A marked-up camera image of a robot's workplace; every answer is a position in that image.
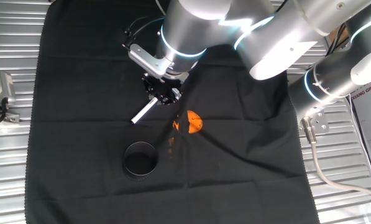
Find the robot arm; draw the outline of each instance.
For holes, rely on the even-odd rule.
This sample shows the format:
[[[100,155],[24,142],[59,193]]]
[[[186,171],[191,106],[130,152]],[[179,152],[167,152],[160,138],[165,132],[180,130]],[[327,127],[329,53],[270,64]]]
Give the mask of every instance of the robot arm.
[[[289,86],[298,121],[371,82],[371,5],[346,22],[347,48],[333,53]]]
[[[129,57],[147,71],[149,83],[157,79],[166,85],[181,84],[208,47],[229,44],[250,75],[264,80],[286,70],[318,40],[369,4],[371,0],[288,0],[275,14],[269,0],[172,0],[159,32],[156,55],[132,44]],[[153,93],[151,102],[178,98],[174,94],[177,87],[164,89],[165,94]]]

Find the black cylinder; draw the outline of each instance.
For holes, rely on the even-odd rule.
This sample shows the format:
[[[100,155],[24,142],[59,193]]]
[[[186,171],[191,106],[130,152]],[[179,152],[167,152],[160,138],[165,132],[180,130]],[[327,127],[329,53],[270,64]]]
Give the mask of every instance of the black cylinder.
[[[158,152],[146,142],[136,142],[123,155],[123,171],[130,180],[146,179],[158,164]]]

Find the blue light ring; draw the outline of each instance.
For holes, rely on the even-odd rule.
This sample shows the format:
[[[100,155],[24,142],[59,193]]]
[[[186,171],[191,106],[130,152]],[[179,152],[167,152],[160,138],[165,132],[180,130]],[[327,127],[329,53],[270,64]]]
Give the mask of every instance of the blue light ring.
[[[316,101],[318,101],[318,102],[320,102],[320,103],[322,103],[322,104],[324,104],[324,105],[330,105],[330,104],[335,103],[335,102],[333,102],[333,103],[328,103],[328,102],[326,102],[326,101],[324,101],[324,100],[321,100],[321,99],[319,99],[318,97],[316,97],[316,96],[312,93],[312,91],[309,89],[309,86],[308,86],[308,84],[307,84],[307,75],[308,75],[308,72],[305,73],[305,76],[304,76],[304,84],[305,84],[305,88],[307,89],[307,92],[309,93],[309,95],[311,95],[312,98],[314,98]]]
[[[163,43],[165,43],[165,45],[174,53],[176,53],[177,55],[179,56],[182,56],[182,57],[199,57],[200,55],[203,55],[203,53],[207,50],[207,49],[204,49],[202,50],[201,52],[197,53],[197,54],[184,54],[184,53],[181,53],[179,51],[177,51],[176,49],[174,49],[172,46],[170,46],[170,44],[168,44],[164,34],[163,34],[163,26],[160,28],[160,36],[162,37],[162,40],[163,40]]]

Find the corrugated metal surface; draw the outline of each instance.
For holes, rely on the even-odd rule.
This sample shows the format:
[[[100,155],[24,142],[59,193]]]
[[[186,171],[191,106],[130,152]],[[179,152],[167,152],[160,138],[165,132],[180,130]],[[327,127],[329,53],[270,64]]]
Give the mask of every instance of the corrugated metal surface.
[[[282,1],[272,1],[278,7]],[[39,53],[39,40],[47,0],[0,0],[0,70],[12,73],[20,126],[0,129],[0,223],[25,223],[24,179],[29,122]],[[297,61],[288,73],[292,81],[326,53],[322,41]],[[351,121],[340,102],[326,110],[329,134],[318,137],[321,166],[333,180],[371,188],[371,173]],[[306,139],[301,137],[306,170],[322,223],[365,223],[371,220],[371,197],[332,188],[317,178]]]

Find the black tablecloth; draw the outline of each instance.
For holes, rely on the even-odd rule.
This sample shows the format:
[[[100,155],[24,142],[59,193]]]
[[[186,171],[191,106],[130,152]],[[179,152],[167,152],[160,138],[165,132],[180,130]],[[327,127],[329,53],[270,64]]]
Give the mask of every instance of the black tablecloth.
[[[121,28],[159,14],[153,0],[51,5],[30,129],[27,222],[319,223],[285,73],[255,81],[231,46],[214,47],[178,103],[130,124],[149,100]],[[139,44],[153,51],[158,29],[150,26]],[[203,120],[193,134],[188,110]],[[121,161],[137,141],[159,152],[141,182],[124,175]]]

